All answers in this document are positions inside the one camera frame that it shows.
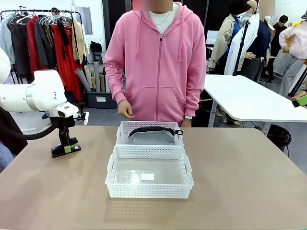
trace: green object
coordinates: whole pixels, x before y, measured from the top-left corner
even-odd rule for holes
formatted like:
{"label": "green object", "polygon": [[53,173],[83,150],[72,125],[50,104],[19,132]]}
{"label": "green object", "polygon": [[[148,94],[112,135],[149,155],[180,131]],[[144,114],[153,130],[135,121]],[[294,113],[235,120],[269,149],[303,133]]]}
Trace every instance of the green object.
{"label": "green object", "polygon": [[69,153],[69,152],[71,152],[71,147],[70,146],[65,146],[64,150],[65,150],[66,153]]}
{"label": "green object", "polygon": [[292,104],[294,107],[304,106],[307,105],[307,95],[301,98],[296,99],[295,101],[292,101]]}

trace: sleeve cuff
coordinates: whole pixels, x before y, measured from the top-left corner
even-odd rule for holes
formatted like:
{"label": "sleeve cuff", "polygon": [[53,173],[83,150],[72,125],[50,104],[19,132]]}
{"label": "sleeve cuff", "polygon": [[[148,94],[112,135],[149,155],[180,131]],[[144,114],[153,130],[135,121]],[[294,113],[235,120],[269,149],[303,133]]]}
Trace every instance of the sleeve cuff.
{"label": "sleeve cuff", "polygon": [[119,104],[121,101],[126,100],[127,98],[123,92],[119,92],[114,96],[114,99],[116,103]]}
{"label": "sleeve cuff", "polygon": [[195,109],[186,108],[185,116],[195,116]]}

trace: plastic tray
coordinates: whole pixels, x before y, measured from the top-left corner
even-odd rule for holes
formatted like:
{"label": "plastic tray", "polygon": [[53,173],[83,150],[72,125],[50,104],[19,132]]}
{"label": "plastic tray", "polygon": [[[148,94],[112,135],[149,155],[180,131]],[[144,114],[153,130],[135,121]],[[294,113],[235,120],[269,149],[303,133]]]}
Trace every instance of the plastic tray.
{"label": "plastic tray", "polygon": [[194,181],[181,146],[118,145],[107,166],[110,197],[189,197]]}
{"label": "plastic tray", "polygon": [[[165,128],[172,128],[179,130],[177,122],[155,122],[155,121],[122,121],[120,127],[117,130],[116,145],[127,145],[129,144],[129,134],[136,128],[149,127],[149,126],[160,126]],[[175,146],[183,146],[182,135],[175,135]]]}

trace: pink sweatshirt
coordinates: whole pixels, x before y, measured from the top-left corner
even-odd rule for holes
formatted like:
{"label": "pink sweatshirt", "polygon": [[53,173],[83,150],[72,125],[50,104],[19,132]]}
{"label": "pink sweatshirt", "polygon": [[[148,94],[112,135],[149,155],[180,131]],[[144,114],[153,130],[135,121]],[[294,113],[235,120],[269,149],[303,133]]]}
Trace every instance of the pink sweatshirt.
{"label": "pink sweatshirt", "polygon": [[298,26],[292,26],[279,35],[279,44],[284,48],[286,39],[291,37],[290,54],[298,59],[307,59],[307,21]]}
{"label": "pink sweatshirt", "polygon": [[[180,6],[175,21],[160,35],[147,11],[118,20],[105,66],[113,99],[127,99],[134,120],[182,122],[195,116],[206,74],[204,28],[197,15]],[[126,93],[120,69],[126,71]]]}

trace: paper roll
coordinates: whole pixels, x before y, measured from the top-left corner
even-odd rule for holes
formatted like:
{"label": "paper roll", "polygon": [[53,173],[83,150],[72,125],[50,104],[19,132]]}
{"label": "paper roll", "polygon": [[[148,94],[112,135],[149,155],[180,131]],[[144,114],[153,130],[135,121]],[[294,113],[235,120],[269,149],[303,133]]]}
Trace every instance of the paper roll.
{"label": "paper roll", "polygon": [[109,81],[107,80],[107,76],[106,75],[105,75],[105,80],[106,80],[106,92],[111,92]]}
{"label": "paper roll", "polygon": [[94,72],[95,72],[95,83],[96,83],[96,92],[101,92],[100,89],[100,76],[99,76],[99,62],[94,62]]}
{"label": "paper roll", "polygon": [[101,92],[106,92],[105,76],[100,74]]}
{"label": "paper roll", "polygon": [[96,89],[95,77],[91,77],[93,89]]}
{"label": "paper roll", "polygon": [[75,71],[75,73],[76,73],[76,74],[78,75],[78,77],[80,78],[80,80],[81,80],[82,84],[84,85],[86,91],[90,92],[90,91],[91,91],[91,88],[90,88],[90,86],[89,86],[89,84],[88,84],[88,82],[87,82],[87,80],[86,80],[86,77],[85,77],[85,75],[84,75],[82,69],[77,69],[77,70]]}
{"label": "paper roll", "polygon": [[84,66],[85,76],[90,88],[93,88],[92,79],[91,79],[91,70],[89,65]]}

